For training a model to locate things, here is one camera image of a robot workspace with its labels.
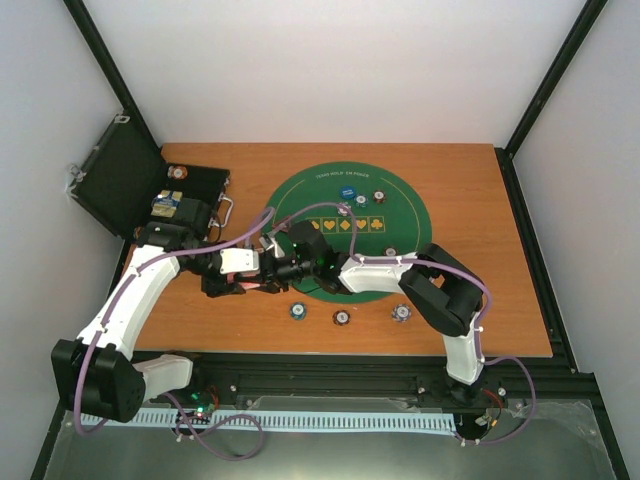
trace wooden tabletop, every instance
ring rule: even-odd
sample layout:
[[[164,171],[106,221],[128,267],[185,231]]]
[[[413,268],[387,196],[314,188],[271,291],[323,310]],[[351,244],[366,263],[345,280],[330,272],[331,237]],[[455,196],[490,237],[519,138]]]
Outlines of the wooden tabletop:
[[[536,295],[493,146],[477,144],[167,144],[169,162],[228,168],[236,202],[223,238],[244,233],[273,191],[296,172],[333,161],[365,162],[405,179],[422,197],[433,241],[489,287],[494,307],[483,333],[487,355],[551,356]],[[289,307],[308,306],[295,321]],[[200,279],[182,274],[161,295],[137,348],[215,352],[442,355],[442,337],[417,312],[396,323],[402,295],[345,305],[351,323],[336,326],[341,306],[295,291],[207,298]]]

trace green poker mat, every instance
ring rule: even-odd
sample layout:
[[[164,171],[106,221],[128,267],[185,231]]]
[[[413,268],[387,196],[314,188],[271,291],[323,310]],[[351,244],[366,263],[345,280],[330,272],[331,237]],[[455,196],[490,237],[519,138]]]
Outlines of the green poker mat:
[[[366,207],[356,206],[355,199],[340,196],[343,187],[353,187],[357,195],[368,199]],[[384,203],[373,200],[373,192],[386,194]],[[358,162],[331,162],[298,172],[278,187],[268,201],[275,207],[274,224],[300,209],[319,202],[346,202],[358,222],[356,252],[383,255],[387,247],[399,254],[418,250],[431,242],[429,212],[411,186],[384,168]],[[354,225],[350,216],[343,217],[333,207],[319,207],[298,217],[309,220],[319,229],[334,250],[348,251]],[[263,229],[269,232],[273,225]],[[286,253],[293,251],[286,234],[279,233],[278,243]],[[365,303],[384,298],[389,293],[364,292],[354,295],[332,295],[320,289],[312,278],[294,288],[310,297],[331,303]]]

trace white enclosure wall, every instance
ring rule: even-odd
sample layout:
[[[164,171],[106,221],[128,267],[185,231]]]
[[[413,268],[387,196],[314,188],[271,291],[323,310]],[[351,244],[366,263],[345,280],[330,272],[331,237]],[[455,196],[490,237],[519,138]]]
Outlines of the white enclosure wall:
[[[0,478],[28,478],[58,399],[49,355],[104,301],[121,246],[64,193],[119,109],[60,2],[0,5]]]
[[[640,3],[609,2],[516,156],[581,370],[640,478]]]
[[[584,0],[86,0],[157,140],[503,146]]]

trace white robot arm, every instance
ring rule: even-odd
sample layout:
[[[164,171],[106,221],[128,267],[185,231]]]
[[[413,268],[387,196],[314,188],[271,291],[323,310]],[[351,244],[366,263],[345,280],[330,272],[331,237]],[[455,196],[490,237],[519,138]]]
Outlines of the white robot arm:
[[[265,249],[261,252],[227,248],[187,258],[187,261],[178,257],[162,258],[143,269],[140,267],[149,260],[166,253],[166,247],[146,244],[136,248],[120,283],[98,315],[76,341],[60,340],[52,352],[63,405],[67,408],[73,405],[79,364],[96,332],[100,335],[81,402],[84,413],[126,422],[144,401],[189,385],[193,363],[186,357],[162,355],[134,365],[130,362],[138,335],[153,306],[169,282],[184,269],[202,275],[202,289],[210,297],[244,293],[243,285],[247,283],[259,285],[257,290],[278,293],[307,276],[313,276],[331,293],[404,293],[443,334],[448,375],[464,385],[478,380],[483,359],[476,351],[474,327],[482,292],[454,275],[445,276],[442,287],[437,287],[433,283],[437,274],[411,263],[434,255],[444,255],[444,261],[455,262],[446,252],[429,244],[420,252],[394,257],[391,259],[394,263],[390,263],[389,257],[356,259],[334,252],[309,222],[294,224],[288,235],[295,246],[295,252],[289,256],[283,254],[273,237],[265,237]],[[464,268],[457,262],[455,266]]]

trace metal surface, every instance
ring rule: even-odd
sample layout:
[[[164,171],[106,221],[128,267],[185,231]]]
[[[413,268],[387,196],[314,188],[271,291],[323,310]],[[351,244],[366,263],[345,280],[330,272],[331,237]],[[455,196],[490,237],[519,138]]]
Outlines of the metal surface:
[[[589,30],[591,30],[591,27],[606,4],[607,0],[587,0],[585,2],[580,15],[578,15],[573,27],[571,27],[571,30],[560,47],[556,58],[549,67],[547,74],[542,79],[538,90],[531,99],[531,103],[529,103],[522,119],[511,135],[509,143],[505,147],[509,158],[513,159],[516,152],[524,142],[531,130],[531,127],[533,127],[533,124],[536,122],[540,112],[542,112],[542,109],[547,103],[547,100],[549,100],[553,90],[556,88],[556,85],[558,85],[558,82],[564,75],[565,70],[571,63],[575,54],[578,52],[580,45],[582,45],[582,42],[589,33]]]
[[[520,420],[504,412],[494,435]],[[208,440],[242,453],[253,432],[224,431]],[[407,433],[270,433],[264,449],[243,462],[225,462],[166,429],[106,427],[94,438],[62,427],[47,476],[57,479],[614,479],[608,457],[571,425],[534,420],[512,441],[467,446],[449,437]]]

